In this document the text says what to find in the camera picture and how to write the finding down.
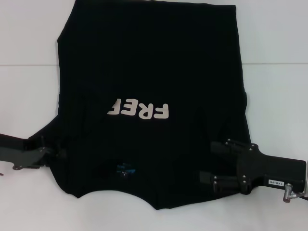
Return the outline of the black shirt with FREE print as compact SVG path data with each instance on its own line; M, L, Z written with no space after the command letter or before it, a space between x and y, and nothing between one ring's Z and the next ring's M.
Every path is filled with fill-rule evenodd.
M236 173L211 142L250 142L235 6L76 0L58 57L58 115L37 135L66 152L50 160L64 192L155 209L227 196L199 174Z

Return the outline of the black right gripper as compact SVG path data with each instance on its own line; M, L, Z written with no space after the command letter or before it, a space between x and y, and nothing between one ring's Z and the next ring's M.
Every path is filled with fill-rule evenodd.
M295 193L302 193L306 189L306 161L265 155L256 144L231 139L211 142L210 150L216 154L240 153L237 157L236 176L199 171L202 188L212 193L250 194L259 186L283 190L286 184L291 184Z

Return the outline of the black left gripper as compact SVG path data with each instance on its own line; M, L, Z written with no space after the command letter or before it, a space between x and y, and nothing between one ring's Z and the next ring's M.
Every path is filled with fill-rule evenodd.
M40 169L46 166L46 157L67 158L67 152L59 140L21 139L0 134L0 161L12 163L12 169Z

